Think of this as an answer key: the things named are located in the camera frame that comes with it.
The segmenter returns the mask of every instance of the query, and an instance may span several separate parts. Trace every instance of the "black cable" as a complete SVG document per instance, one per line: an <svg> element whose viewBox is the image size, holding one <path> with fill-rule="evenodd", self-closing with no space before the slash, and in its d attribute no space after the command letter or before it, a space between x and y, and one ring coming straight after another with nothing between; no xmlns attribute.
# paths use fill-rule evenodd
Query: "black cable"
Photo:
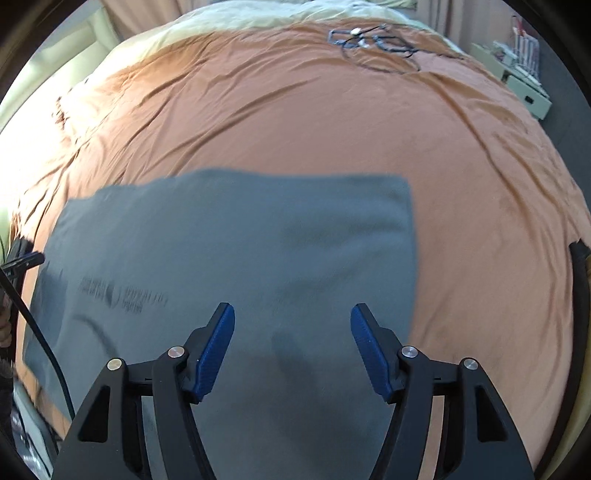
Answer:
<svg viewBox="0 0 591 480"><path fill-rule="evenodd" d="M0 245L2 246L2 263L6 262L6 249L4 248L4 240L2 240L2 235L0 235Z"/></svg>
<svg viewBox="0 0 591 480"><path fill-rule="evenodd" d="M343 43L340 45L340 50L341 50L341 53L342 53L342 55L343 55L343 58L344 58L345 60L347 60L347 61L350 61L350 62L352 62L353 64L355 64L355 65L357 65L357 66L359 66L359 67L362 67L362 68L364 68L364 69L372 70L373 72L381 72L381 73L396 73L396 74L398 74L398 75L404 75L404 74L406 74L406 73L416 73L416 72L420 72L420 71L421 71L421 67L420 67L420 65L419 65L419 64L418 64L418 63L417 63L417 62L416 62L414 59L410 60L410 57L401 57L401 58L405 59L406 61L408 61L410 64L412 64L412 65L414 66L415 70L414 70L413 72L412 72L412 71L410 71L410 72L404 72L404 71L402 71L402 70L394 70L394 69L382 69L382 68L379 68L379 67L372 67L371 65L367 65L367 64L365 64L365 63L361 63L361 62L359 62L359 61L355 61L355 60L353 60L353 59L352 59L352 58L351 58L351 57L348 55L348 53L347 53L347 47L346 47L346 45L347 45L347 43L349 43L350 41L353 41L353 40L355 40L356 38L357 38L357 37L355 37L355 36L353 36L353 37L350 37L350 38L347 38L347 40L345 40L345 41L344 41L344 42L343 42Z"/></svg>
<svg viewBox="0 0 591 480"><path fill-rule="evenodd" d="M412 58L413 55L417 52L422 52L422 53L428 53L428 54L432 54L432 55L437 55L438 57L445 57L448 59L455 59L455 60L464 60L465 58L460 55L450 55L448 53L440 53L440 52L436 52L433 50L426 50L424 48L418 48L415 45L411 44L410 42L408 42L402 35L399 34L398 31L394 30L394 34L390 34L390 35L374 35L372 40L374 41L374 43L382 50L382 51L389 51L390 53L394 53L397 56L405 59L406 61L408 61L409 63L411 63L414 66L414 71L410 71L410 72L405 72L402 70L388 70L388 69L382 69L379 67L372 67L371 65L367 65L365 63L359 62L354 60L353 58L351 58L351 56L347 53L346 50L350 49L351 47L347 47L348 44L352 43L353 41L357 41L359 42L359 39L363 39L365 40L362 36L370 31L373 30L377 30L377 29L382 29L385 32L390 33L391 32L391 27L411 27L412 25L405 25L405 24L380 24L377 25L376 27L371 27L371 28L366 28L364 30L360 30L358 33L356 33L355 35L352 35L351 37L347 38L346 40L344 40L341 44L341 54L343 56L343 58L347 61L352 62L353 64L362 67L364 69L368 69L368 70L372 70L374 72L381 72L381 73L395 73L398 75L404 75L407 73L417 73L421 71L421 66L419 65L419 63ZM400 42L402 42L402 45L394 45L392 47L392 49L388 49L387 46L381 46L379 44L378 41L376 41L376 39L378 39L379 41L381 40L400 40Z"/></svg>
<svg viewBox="0 0 591 480"><path fill-rule="evenodd" d="M51 473L50 473L50 471L49 471L49 468L47 467L47 464L45 463L45 460L43 459L43 457L42 457L42 456L41 456L41 454L39 453L39 450L37 449L37 446L35 445L35 442L33 442L33 439L31 438L31 436L30 436L28 433L27 433L26 435L27 435L27 437L28 437L28 440L29 440L29 442L30 442L30 444L31 444L31 447L33 447L32 449L29 449L29 450L31 450L31 453L32 453L32 450L35 450L35 453L37 454L37 458L39 459L39 461L40 461L40 462L41 462L41 464L43 465L43 468L44 468L44 469L45 469L45 471L47 472L47 476L48 476L49 478L51 478Z"/></svg>
<svg viewBox="0 0 591 480"><path fill-rule="evenodd" d="M3 270L1 268L0 268L0 287L2 287L4 292L6 292L6 294L10 297L10 299L12 300L12 303L14 303L17 306L18 311L20 312L20 314L23 316L23 318L25 319L25 321L27 322L27 324L31 328L33 335L35 335L35 338L37 339L37 341L41 345L41 348L43 349L43 351L47 355L47 358L49 359L51 366L53 367L53 369L56 372L57 379L60 382L61 391L63 392L64 398L66 400L66 406L68 408L68 413L70 414L70 417L73 420L74 416L76 415L76 412L74 411L74 404L72 403L72 397L70 396L70 391L68 390L68 385L66 383L66 379L64 377L64 374L61 371L60 364L57 362L56 356L53 354L53 351L51 350L51 347L47 343L47 340L45 340L45 337L43 336L43 333L41 332L39 325L37 324L37 322L33 318L33 315L29 311L27 305L25 305L25 302L23 302L21 296L18 294L18 292L16 291L14 286L12 286L12 283L10 282L10 280L8 279L8 277L6 276L6 274L3 272Z"/></svg>

